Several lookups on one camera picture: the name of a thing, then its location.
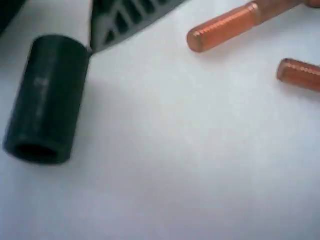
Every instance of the gray plastic object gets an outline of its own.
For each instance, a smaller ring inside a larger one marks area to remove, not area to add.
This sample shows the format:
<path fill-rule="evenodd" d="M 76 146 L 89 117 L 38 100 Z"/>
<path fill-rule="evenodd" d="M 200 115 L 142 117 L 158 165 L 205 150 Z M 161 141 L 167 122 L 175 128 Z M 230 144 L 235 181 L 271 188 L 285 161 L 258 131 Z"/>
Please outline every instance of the gray plastic object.
<path fill-rule="evenodd" d="M 93 0 L 90 48 L 103 51 L 141 31 L 185 0 Z"/>

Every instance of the dark object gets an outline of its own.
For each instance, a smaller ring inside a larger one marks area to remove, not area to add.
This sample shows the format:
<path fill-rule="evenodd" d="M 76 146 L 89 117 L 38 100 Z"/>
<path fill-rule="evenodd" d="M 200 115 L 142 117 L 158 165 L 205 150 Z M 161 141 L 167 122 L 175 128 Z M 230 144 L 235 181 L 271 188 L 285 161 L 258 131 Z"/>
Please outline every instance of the dark object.
<path fill-rule="evenodd" d="M 68 37 L 34 41 L 4 140 L 8 153 L 38 164 L 70 158 L 89 58 Z"/>
<path fill-rule="evenodd" d="M 26 0 L 0 0 L 0 35 Z"/>
<path fill-rule="evenodd" d="M 92 0 L 90 47 L 100 52 L 149 26 L 185 0 Z"/>
<path fill-rule="evenodd" d="M 0 14 L 10 13 L 5 20 L 0 15 L 0 26 L 7 26 L 14 16 L 9 10 L 15 3 L 25 1 L 0 0 Z M 132 36 L 184 1 L 92 0 L 90 52 L 65 36 L 37 38 L 4 138 L 4 149 L 37 164 L 68 160 L 92 54 Z"/>

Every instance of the copper screw thread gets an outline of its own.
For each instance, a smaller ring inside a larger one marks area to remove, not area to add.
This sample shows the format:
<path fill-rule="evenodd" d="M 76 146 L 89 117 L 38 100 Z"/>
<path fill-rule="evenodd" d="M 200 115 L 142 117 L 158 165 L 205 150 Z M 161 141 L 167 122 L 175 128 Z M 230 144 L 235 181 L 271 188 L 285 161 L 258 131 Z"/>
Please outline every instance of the copper screw thread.
<path fill-rule="evenodd" d="M 304 0 L 251 1 L 191 29 L 186 37 L 188 46 L 194 52 L 207 51 L 304 2 Z"/>
<path fill-rule="evenodd" d="M 277 70 L 277 78 L 288 84 L 320 92 L 320 67 L 285 58 Z"/>

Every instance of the copper stud tip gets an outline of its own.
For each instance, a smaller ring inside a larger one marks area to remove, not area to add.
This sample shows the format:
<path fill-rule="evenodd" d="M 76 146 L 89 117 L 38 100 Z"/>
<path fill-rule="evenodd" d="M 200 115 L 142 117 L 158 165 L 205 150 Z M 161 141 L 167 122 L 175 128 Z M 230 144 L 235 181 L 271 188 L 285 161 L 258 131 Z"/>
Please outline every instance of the copper stud tip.
<path fill-rule="evenodd" d="M 315 6 L 320 0 L 308 0 Z M 191 29 L 186 41 L 194 52 L 204 52 L 282 14 L 304 0 L 254 0 Z"/>
<path fill-rule="evenodd" d="M 320 67 L 285 58 L 278 67 L 277 78 L 288 84 L 320 92 Z"/>
<path fill-rule="evenodd" d="M 320 0 L 307 0 L 305 4 L 311 8 L 320 8 Z"/>

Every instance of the black tube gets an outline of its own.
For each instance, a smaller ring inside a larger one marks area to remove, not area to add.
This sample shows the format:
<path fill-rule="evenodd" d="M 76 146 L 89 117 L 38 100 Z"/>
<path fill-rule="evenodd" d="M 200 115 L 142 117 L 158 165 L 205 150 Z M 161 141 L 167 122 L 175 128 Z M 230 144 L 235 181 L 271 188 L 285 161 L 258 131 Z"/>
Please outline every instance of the black tube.
<path fill-rule="evenodd" d="M 37 164 L 71 155 L 90 54 L 79 42 L 45 35 L 32 45 L 3 147 Z"/>

